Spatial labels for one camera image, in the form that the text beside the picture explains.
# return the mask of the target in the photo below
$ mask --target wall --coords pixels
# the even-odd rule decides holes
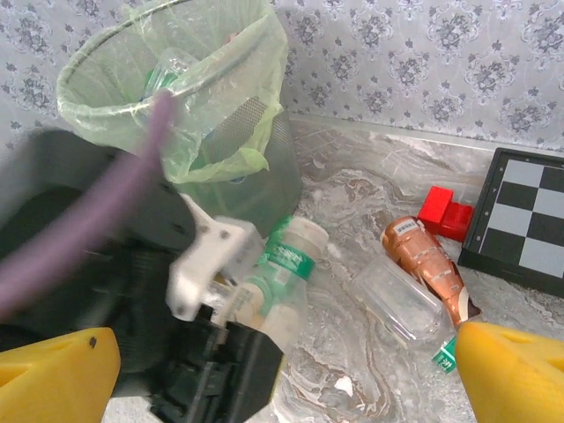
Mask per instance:
[[[564,146],[564,2],[274,3],[292,111]]]
[[[0,0],[0,160],[22,130],[64,123],[55,83],[137,0]],[[558,0],[272,0],[290,37],[291,111],[560,148]]]

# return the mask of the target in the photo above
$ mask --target red block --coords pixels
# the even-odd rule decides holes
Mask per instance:
[[[464,242],[474,208],[453,202],[453,196],[452,189],[432,187],[419,211],[418,219],[431,234]]]

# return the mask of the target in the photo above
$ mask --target marble surface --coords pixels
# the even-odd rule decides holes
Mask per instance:
[[[457,201],[473,204],[492,147],[383,135],[375,128],[293,120],[304,180],[297,213],[322,225],[330,246],[308,289],[306,328],[271,405],[251,423],[475,422],[457,372],[442,374],[401,347],[348,286],[381,254],[382,229],[416,214],[432,185],[451,188]],[[459,245],[445,241],[444,247],[456,259]],[[564,339],[564,300],[460,271],[488,322]],[[209,302],[219,304],[225,294],[212,291]],[[104,421],[156,421],[143,408],[141,399],[113,400]]]

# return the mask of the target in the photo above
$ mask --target plastic bottle inside trash bag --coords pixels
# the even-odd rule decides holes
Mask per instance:
[[[148,99],[160,88],[165,88],[175,82],[181,74],[199,61],[179,48],[167,48],[159,57],[159,61],[153,70],[147,75],[145,83],[144,99]]]
[[[260,330],[287,353],[305,323],[306,285],[328,240],[317,224],[292,218],[268,261],[235,288],[215,323],[232,321]]]

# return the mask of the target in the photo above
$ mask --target black and white checkered board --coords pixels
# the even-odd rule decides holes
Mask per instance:
[[[458,263],[564,297],[564,159],[498,149]]]

